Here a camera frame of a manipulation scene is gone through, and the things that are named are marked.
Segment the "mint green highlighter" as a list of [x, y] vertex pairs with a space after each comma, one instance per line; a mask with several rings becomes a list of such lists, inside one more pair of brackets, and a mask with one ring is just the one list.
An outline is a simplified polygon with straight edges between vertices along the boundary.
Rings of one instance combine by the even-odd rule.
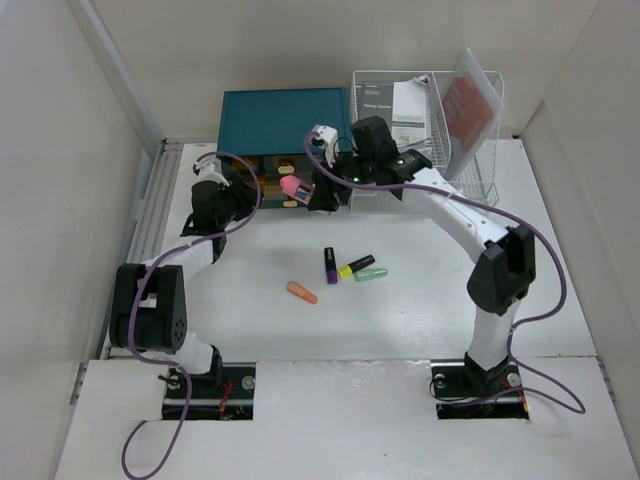
[[357, 282], [366, 282], [372, 280], [382, 279], [388, 276], [388, 270], [383, 267], [378, 268], [365, 268], [357, 271], [354, 274]]

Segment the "black yellow highlighter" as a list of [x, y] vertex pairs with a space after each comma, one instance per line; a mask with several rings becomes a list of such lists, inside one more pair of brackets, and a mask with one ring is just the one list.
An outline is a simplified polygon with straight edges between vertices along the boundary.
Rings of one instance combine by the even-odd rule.
[[352, 261], [337, 270], [338, 277], [340, 279], [349, 277], [354, 273], [372, 265], [375, 262], [375, 257], [373, 255], [366, 255], [357, 260]]

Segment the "clear zip pouch red card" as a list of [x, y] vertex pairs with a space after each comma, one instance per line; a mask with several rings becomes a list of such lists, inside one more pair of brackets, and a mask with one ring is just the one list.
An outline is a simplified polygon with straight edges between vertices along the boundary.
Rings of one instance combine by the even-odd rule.
[[451, 146], [449, 176], [453, 177], [488, 138], [504, 103], [469, 48], [462, 54], [441, 103]]

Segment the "black purple highlighter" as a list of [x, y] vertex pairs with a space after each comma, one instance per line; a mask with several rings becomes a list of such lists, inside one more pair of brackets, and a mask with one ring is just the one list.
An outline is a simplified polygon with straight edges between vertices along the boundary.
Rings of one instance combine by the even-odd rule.
[[325, 273], [326, 280], [329, 285], [335, 285], [339, 282], [335, 252], [332, 247], [324, 248], [324, 263], [325, 263]]

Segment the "grey setup guide booklet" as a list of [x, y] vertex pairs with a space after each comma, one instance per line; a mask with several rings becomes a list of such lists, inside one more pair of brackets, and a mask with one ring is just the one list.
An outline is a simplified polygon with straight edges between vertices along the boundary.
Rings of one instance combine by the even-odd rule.
[[416, 149], [430, 154], [429, 77], [395, 71], [365, 71], [356, 77], [357, 119], [378, 116], [389, 127], [400, 151]]

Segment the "pink multicolour pen bundle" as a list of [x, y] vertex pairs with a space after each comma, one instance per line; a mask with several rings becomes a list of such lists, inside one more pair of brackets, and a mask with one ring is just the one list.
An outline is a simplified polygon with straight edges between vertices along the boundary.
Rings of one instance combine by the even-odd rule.
[[280, 186], [285, 195], [304, 205], [309, 204], [314, 192], [314, 188], [311, 185], [295, 175], [281, 177]]

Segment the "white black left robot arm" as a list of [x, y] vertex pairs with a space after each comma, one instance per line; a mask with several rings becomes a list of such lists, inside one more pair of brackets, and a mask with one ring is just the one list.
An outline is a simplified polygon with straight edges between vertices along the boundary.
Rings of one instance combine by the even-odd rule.
[[249, 185], [235, 170], [200, 173], [178, 242], [153, 259], [118, 268], [111, 344], [189, 375], [189, 384], [201, 396], [217, 394], [224, 382], [221, 354], [189, 330], [186, 283], [220, 259], [228, 234], [252, 219], [263, 198], [260, 181]]

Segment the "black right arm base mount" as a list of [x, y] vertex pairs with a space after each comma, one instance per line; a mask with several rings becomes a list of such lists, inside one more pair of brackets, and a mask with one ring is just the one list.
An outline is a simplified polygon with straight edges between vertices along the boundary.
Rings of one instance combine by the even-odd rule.
[[519, 369], [509, 363], [485, 375], [464, 360], [430, 363], [429, 391], [439, 420], [528, 420]]

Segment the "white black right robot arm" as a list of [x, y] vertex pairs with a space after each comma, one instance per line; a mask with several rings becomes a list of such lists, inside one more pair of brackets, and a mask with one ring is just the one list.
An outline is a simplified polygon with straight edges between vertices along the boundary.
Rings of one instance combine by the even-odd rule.
[[386, 122], [377, 116], [353, 124], [355, 152], [341, 152], [339, 134], [317, 125], [305, 141], [315, 165], [318, 209], [331, 211], [356, 189], [390, 192], [444, 230], [469, 256], [473, 270], [466, 290], [474, 303], [471, 343], [459, 383], [445, 399], [471, 399], [498, 393], [515, 369], [509, 338], [520, 303], [536, 278], [535, 235], [523, 222], [504, 225], [487, 216], [488, 206], [462, 195], [419, 149], [400, 149]]

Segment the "orange highlighter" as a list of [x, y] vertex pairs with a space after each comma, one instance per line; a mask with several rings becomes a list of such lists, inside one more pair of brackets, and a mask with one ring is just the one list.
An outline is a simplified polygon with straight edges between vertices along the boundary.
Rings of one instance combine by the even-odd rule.
[[311, 291], [298, 284], [297, 282], [289, 282], [286, 286], [286, 289], [289, 293], [295, 295], [296, 297], [304, 300], [307, 303], [315, 305], [318, 302], [318, 297], [315, 294], [313, 294]]

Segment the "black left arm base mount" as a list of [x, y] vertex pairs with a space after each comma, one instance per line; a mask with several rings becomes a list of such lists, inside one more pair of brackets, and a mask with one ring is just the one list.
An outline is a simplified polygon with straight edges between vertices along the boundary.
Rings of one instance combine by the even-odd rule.
[[[254, 413], [255, 363], [223, 363], [218, 376], [192, 376], [187, 420], [250, 421]], [[170, 368], [159, 379], [165, 383], [161, 406], [163, 420], [178, 420], [184, 408], [187, 384], [182, 373]]]

